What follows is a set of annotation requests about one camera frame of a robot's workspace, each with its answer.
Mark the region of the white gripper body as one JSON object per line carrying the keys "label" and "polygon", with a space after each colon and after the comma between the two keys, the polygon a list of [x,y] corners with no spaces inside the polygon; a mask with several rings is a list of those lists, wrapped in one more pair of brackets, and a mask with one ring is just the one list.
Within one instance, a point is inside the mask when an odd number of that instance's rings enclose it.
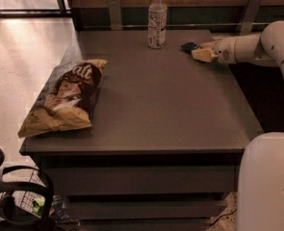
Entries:
{"label": "white gripper body", "polygon": [[235,57],[235,44],[237,38],[224,38],[219,40],[215,47],[215,53],[218,56],[218,62],[221,64],[234,64],[236,62]]}

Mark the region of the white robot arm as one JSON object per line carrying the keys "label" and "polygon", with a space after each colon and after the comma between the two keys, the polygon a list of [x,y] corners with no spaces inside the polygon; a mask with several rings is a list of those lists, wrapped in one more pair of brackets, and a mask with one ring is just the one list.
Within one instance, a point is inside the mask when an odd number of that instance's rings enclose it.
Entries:
{"label": "white robot arm", "polygon": [[202,43],[191,51],[191,55],[204,63],[216,61],[279,67],[284,80],[284,21],[269,24],[262,33]]}

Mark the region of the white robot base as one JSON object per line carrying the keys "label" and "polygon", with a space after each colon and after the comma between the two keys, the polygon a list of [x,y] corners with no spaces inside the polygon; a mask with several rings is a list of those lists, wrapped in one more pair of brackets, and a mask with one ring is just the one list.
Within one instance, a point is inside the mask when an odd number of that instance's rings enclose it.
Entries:
{"label": "white robot base", "polygon": [[284,133],[245,149],[239,173],[237,231],[284,231]]}

